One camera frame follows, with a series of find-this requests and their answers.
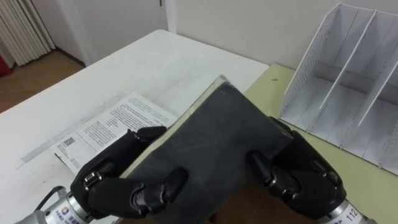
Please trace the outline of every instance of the red object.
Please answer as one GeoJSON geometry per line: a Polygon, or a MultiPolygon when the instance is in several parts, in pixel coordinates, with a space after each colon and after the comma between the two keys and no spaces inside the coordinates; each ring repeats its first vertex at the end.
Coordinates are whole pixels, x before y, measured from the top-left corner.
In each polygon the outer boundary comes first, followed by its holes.
{"type": "Polygon", "coordinates": [[[5,76],[11,73],[11,69],[4,62],[4,60],[0,57],[0,77],[5,76]]]}

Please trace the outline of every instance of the white file organizer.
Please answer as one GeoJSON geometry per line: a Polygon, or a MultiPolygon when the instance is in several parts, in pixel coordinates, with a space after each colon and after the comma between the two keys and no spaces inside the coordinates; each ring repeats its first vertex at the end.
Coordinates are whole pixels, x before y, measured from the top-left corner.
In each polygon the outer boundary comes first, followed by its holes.
{"type": "Polygon", "coordinates": [[[337,5],[285,92],[280,118],[398,174],[398,15],[337,5]]]}

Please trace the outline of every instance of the green surface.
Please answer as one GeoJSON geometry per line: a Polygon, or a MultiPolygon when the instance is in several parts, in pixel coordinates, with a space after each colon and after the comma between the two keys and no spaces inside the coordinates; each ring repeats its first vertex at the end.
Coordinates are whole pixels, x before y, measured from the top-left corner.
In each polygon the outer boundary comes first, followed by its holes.
{"type": "MultiPolygon", "coordinates": [[[[294,70],[272,65],[245,95],[265,114],[278,117],[294,70]]],[[[348,200],[378,224],[398,223],[398,177],[305,131],[300,134],[336,169],[348,200]]]]}

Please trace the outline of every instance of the label sticker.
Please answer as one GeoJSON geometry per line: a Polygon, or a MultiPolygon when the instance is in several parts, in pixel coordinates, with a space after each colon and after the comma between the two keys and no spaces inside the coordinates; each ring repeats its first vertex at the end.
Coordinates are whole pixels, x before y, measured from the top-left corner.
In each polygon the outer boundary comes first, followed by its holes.
{"type": "Polygon", "coordinates": [[[86,224],[70,206],[64,206],[52,212],[56,224],[86,224]]]}
{"type": "Polygon", "coordinates": [[[338,217],[323,224],[358,224],[362,220],[362,215],[349,204],[338,217]]]}

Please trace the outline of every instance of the white curtain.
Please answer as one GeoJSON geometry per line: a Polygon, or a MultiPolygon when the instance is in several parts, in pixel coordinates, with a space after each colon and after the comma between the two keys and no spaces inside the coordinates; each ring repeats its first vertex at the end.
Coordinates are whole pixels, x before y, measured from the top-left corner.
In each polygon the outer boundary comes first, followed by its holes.
{"type": "Polygon", "coordinates": [[[0,55],[10,67],[55,49],[31,0],[0,0],[0,55]]]}

